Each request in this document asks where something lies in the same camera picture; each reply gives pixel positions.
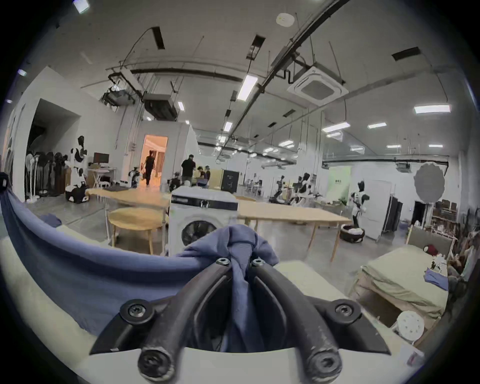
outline white door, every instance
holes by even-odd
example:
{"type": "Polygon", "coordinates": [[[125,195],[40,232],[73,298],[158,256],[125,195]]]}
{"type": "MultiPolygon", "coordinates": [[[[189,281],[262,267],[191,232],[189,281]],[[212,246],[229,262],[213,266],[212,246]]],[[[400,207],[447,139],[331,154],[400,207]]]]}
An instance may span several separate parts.
{"type": "Polygon", "coordinates": [[[384,226],[390,200],[392,183],[382,180],[365,180],[365,193],[370,200],[365,203],[366,211],[360,216],[359,226],[365,235],[378,241],[384,226]]]}

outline desk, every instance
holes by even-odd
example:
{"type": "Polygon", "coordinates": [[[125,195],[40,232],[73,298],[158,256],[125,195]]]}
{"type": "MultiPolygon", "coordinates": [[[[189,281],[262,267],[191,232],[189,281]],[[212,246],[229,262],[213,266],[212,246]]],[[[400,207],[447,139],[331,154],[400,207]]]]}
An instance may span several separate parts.
{"type": "Polygon", "coordinates": [[[107,201],[108,199],[117,200],[121,203],[128,205],[140,205],[143,207],[149,207],[156,210],[162,211],[162,252],[165,254],[165,224],[166,220],[166,211],[170,206],[170,194],[161,193],[158,189],[147,189],[147,188],[130,188],[124,191],[112,192],[100,188],[91,188],[85,191],[87,195],[97,195],[106,197],[105,201],[105,222],[107,225],[107,236],[110,237],[108,231],[108,214],[107,214],[107,201]]]}
{"type": "Polygon", "coordinates": [[[339,216],[331,212],[318,208],[292,207],[290,205],[271,204],[271,203],[255,203],[246,200],[239,200],[239,219],[245,219],[248,225],[250,220],[257,220],[255,230],[258,228],[259,220],[266,221],[287,221],[287,222],[308,222],[313,223],[312,237],[308,244],[308,250],[312,247],[315,231],[320,224],[329,226],[338,226],[335,245],[332,252],[330,262],[335,258],[335,252],[340,240],[341,224],[349,224],[351,220],[347,217],[339,216]]]}
{"type": "Polygon", "coordinates": [[[108,215],[113,226],[112,247],[115,247],[115,228],[130,229],[133,231],[147,231],[150,254],[153,255],[152,230],[163,227],[159,212],[148,208],[119,208],[108,215]]]}

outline bed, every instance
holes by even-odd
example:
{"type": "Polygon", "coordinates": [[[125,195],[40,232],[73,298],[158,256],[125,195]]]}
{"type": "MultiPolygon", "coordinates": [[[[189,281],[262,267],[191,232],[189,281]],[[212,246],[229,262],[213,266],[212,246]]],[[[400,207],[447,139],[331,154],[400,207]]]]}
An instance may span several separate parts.
{"type": "MultiPolygon", "coordinates": [[[[423,279],[432,265],[432,257],[423,251],[428,244],[433,244],[439,253],[448,254],[451,240],[412,228],[407,245],[360,268],[350,296],[361,296],[362,288],[371,290],[402,311],[418,313],[425,328],[432,328],[445,311],[448,292],[423,279]]],[[[441,273],[447,275],[446,266],[441,273]]]]}

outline blue fabric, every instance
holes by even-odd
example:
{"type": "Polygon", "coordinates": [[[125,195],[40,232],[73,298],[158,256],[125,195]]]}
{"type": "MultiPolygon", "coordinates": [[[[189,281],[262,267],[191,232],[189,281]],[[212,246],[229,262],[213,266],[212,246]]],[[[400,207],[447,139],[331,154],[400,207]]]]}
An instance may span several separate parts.
{"type": "Polygon", "coordinates": [[[448,291],[448,277],[443,276],[438,272],[432,271],[430,268],[427,268],[425,271],[425,276],[423,277],[427,283],[432,283],[437,287],[448,291]]]}
{"type": "Polygon", "coordinates": [[[219,257],[233,267],[229,350],[263,350],[245,281],[251,256],[278,262],[270,245],[244,225],[221,228],[191,244],[180,257],[151,256],[81,242],[36,217],[10,189],[0,193],[5,225],[25,268],[40,288],[81,328],[99,335],[131,299],[177,294],[219,257]]]}
{"type": "Polygon", "coordinates": [[[46,215],[40,216],[40,220],[47,223],[53,228],[61,226],[61,220],[51,213],[47,213],[46,215]]]}

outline white round object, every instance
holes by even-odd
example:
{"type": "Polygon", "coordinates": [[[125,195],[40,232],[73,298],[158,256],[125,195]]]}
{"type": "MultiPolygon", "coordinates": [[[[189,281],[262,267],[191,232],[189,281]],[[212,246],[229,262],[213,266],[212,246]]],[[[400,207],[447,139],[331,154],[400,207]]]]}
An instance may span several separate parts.
{"type": "Polygon", "coordinates": [[[295,22],[295,17],[290,13],[281,13],[276,17],[276,23],[282,27],[291,27],[295,22]]]}
{"type": "Polygon", "coordinates": [[[423,335],[425,322],[422,317],[413,311],[403,311],[396,320],[398,333],[405,340],[417,341],[423,335]]]}

